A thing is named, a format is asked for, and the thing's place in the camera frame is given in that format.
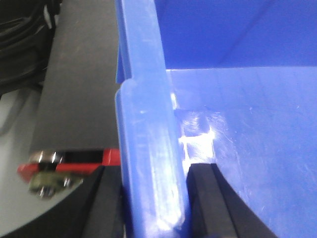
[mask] black plastic part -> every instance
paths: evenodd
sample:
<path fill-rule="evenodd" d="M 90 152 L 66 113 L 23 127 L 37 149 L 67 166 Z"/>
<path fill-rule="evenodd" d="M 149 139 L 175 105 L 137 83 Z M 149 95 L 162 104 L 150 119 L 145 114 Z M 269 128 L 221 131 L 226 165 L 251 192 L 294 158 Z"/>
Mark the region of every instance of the black plastic part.
<path fill-rule="evenodd" d="M 231 188 L 216 164 L 191 165 L 187 186 L 194 238 L 277 238 Z"/>
<path fill-rule="evenodd" d="M 211 166 L 192 165 L 187 177 L 187 186 L 192 207 L 193 237 L 209 235 L 237 238 Z"/>
<path fill-rule="evenodd" d="M 66 152 L 65 163 L 102 163 L 104 152 L 101 151 L 74 151 Z"/>
<path fill-rule="evenodd" d="M 212 171 L 218 181 L 231 219 L 240 238 L 277 238 L 277 236 L 250 210 L 225 180 L 216 164 Z"/>
<path fill-rule="evenodd" d="M 58 163 L 40 162 L 38 163 L 40 171 L 55 171 Z"/>
<path fill-rule="evenodd" d="M 120 166 L 106 166 L 81 238 L 123 238 Z"/>
<path fill-rule="evenodd" d="M 98 167 L 48 212 L 2 238 L 122 238 L 120 167 Z"/>

